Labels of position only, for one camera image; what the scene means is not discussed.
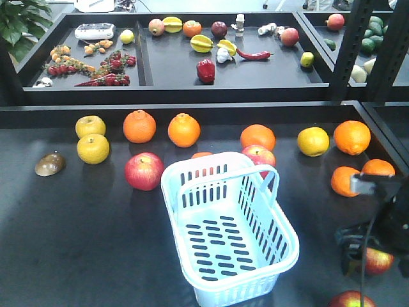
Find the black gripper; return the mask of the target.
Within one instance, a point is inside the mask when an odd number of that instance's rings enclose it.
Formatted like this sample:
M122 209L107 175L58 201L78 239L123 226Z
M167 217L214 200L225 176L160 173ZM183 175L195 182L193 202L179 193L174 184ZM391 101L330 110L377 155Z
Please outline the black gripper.
M401 275L408 277L408 179L397 181L387 194L370 194L378 202L378 208L369 221L336 231L337 244L343 250L343 274L357 268L364 248L375 248L399 258Z

